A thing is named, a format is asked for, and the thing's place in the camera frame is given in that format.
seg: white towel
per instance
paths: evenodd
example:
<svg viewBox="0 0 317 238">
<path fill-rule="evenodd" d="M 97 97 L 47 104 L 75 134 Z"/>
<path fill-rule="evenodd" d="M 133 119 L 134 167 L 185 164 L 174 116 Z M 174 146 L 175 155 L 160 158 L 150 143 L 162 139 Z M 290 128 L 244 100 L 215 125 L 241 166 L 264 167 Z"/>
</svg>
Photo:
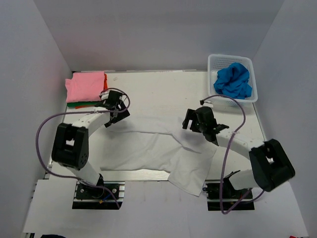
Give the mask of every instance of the white towel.
<svg viewBox="0 0 317 238">
<path fill-rule="evenodd" d="M 107 128 L 107 158 L 100 169 L 160 170 L 168 181 L 199 196 L 216 146 L 201 133 L 182 129 L 180 117 L 130 116 Z"/>
</svg>

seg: white wall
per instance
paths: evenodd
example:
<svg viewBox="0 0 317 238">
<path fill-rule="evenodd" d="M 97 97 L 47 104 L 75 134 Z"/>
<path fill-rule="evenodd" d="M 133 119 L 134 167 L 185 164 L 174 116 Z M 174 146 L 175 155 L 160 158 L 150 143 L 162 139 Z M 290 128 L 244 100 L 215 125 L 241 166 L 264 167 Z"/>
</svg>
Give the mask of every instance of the white wall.
<svg viewBox="0 0 317 238">
<path fill-rule="evenodd" d="M 291 185 L 317 237 L 317 1 L 286 0 L 253 65 L 265 134 L 282 143 L 295 167 Z"/>
<path fill-rule="evenodd" d="M 64 78 L 71 72 L 32 0 L 0 1 L 0 233 L 20 237 L 37 179 L 42 178 L 35 133 L 65 110 Z M 56 124 L 41 136 L 48 161 Z"/>
<path fill-rule="evenodd" d="M 71 70 L 207 69 L 253 58 L 284 0 L 35 0 Z"/>
</svg>

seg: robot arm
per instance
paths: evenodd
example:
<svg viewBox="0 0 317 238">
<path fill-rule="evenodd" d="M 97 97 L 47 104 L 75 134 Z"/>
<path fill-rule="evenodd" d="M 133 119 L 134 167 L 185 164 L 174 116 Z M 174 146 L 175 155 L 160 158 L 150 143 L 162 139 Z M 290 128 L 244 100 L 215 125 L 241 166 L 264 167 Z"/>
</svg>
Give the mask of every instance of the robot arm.
<svg viewBox="0 0 317 238">
<path fill-rule="evenodd" d="M 201 107 L 188 109 L 183 129 L 190 129 L 204 135 L 207 141 L 221 147 L 227 147 L 232 130 L 223 124 L 217 124 L 212 109 Z M 295 170 L 277 140 L 267 142 L 254 140 L 242 134 L 233 137 L 230 149 L 251 161 L 251 170 L 232 172 L 224 178 L 224 184 L 235 190 L 260 187 L 272 191 L 295 175 Z"/>
<path fill-rule="evenodd" d="M 123 94 L 110 90 L 102 96 L 102 101 L 95 105 L 94 111 L 122 111 L 126 109 L 122 101 Z M 52 160 L 68 168 L 76 177 L 92 185 L 103 185 L 104 180 L 88 162 L 89 137 L 103 124 L 108 127 L 130 113 L 92 113 L 83 116 L 74 123 L 61 123 L 57 127 L 52 150 Z"/>
</svg>

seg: white plastic basket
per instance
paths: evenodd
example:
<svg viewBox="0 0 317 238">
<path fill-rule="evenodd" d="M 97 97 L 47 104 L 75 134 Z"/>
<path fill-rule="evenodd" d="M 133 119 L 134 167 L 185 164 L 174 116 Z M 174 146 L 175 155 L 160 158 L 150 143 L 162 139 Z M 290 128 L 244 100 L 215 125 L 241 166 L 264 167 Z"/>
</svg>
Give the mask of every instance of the white plastic basket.
<svg viewBox="0 0 317 238">
<path fill-rule="evenodd" d="M 241 56 L 227 56 L 227 55 L 210 55 L 208 57 L 208 94 L 209 96 L 217 94 L 213 84 L 217 80 L 217 73 L 223 68 L 228 68 L 232 63 L 241 63 L 250 73 L 249 85 L 252 87 L 251 97 L 246 99 L 236 99 L 241 104 L 254 103 L 258 100 L 258 92 L 256 85 L 256 78 L 254 76 L 254 70 L 252 61 L 247 57 Z M 213 104 L 221 105 L 236 105 L 235 102 L 228 98 L 214 97 L 208 99 Z"/>
</svg>

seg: folded pink shirt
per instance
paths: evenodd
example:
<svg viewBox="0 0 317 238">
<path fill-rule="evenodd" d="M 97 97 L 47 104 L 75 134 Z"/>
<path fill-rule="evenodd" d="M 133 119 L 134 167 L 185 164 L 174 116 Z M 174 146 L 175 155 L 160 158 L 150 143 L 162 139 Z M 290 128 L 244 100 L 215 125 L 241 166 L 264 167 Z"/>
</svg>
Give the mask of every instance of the folded pink shirt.
<svg viewBox="0 0 317 238">
<path fill-rule="evenodd" d="M 100 101 L 99 94 L 104 89 L 103 71 L 74 73 L 72 79 L 66 79 L 67 103 Z"/>
</svg>

